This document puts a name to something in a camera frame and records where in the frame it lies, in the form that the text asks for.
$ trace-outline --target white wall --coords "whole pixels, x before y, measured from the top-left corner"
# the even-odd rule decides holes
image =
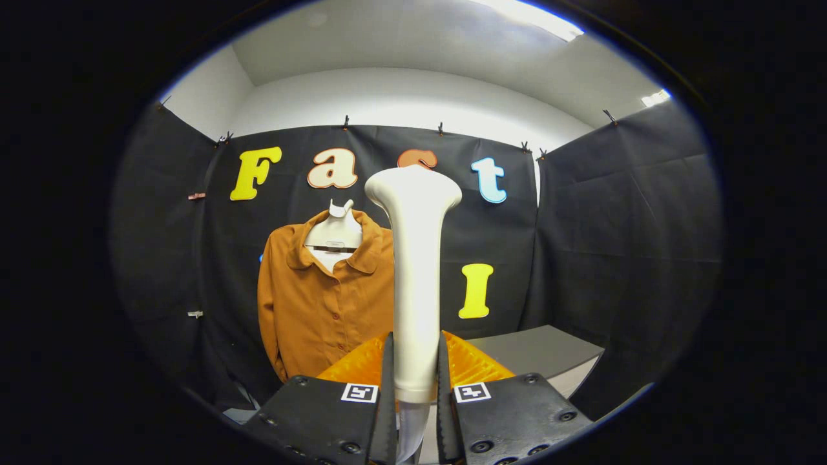
[[[186,74],[160,101],[177,117],[217,141],[241,109],[253,84],[232,46],[209,56]]]
[[[343,124],[436,129],[528,148],[539,155],[592,127],[535,98],[454,74],[360,68],[303,74],[257,87],[228,130],[236,136]],[[539,169],[535,164],[539,185]]]

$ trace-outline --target letter f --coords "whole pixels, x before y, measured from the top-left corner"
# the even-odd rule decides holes
[[[236,188],[230,193],[230,200],[250,200],[256,197],[253,180],[258,185],[264,184],[267,173],[270,172],[270,163],[267,160],[278,163],[281,160],[281,148],[245,151],[238,158],[241,159],[241,168],[238,170]]]

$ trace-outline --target yellow letter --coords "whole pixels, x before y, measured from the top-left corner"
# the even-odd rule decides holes
[[[472,263],[462,267],[462,274],[466,276],[466,302],[460,310],[460,318],[482,318],[488,316],[488,307],[485,306],[485,290],[488,287],[488,276],[494,272],[494,267],[485,263]]]
[[[281,148],[271,147],[269,149],[250,150],[238,156],[241,159],[241,169],[238,170],[236,188],[230,193],[230,200],[250,200],[256,197],[256,190],[253,188],[253,180],[258,185],[264,184],[267,173],[270,172],[270,161],[278,163],[281,160]]]

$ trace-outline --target hanger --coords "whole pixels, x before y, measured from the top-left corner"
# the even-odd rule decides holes
[[[353,200],[337,207],[330,200],[330,216],[310,229],[304,246],[326,252],[355,252],[361,245],[362,228],[353,218]]]

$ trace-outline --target ceiling light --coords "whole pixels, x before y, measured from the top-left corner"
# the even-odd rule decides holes
[[[501,15],[514,21],[526,22],[541,27],[568,42],[583,34],[579,27],[552,15],[541,8],[517,0],[471,0],[495,9]]]
[[[643,104],[647,107],[651,107],[652,105],[657,105],[659,103],[666,102],[670,97],[671,95],[669,95],[669,93],[665,89],[661,89],[659,92],[641,98],[640,101],[643,102]]]

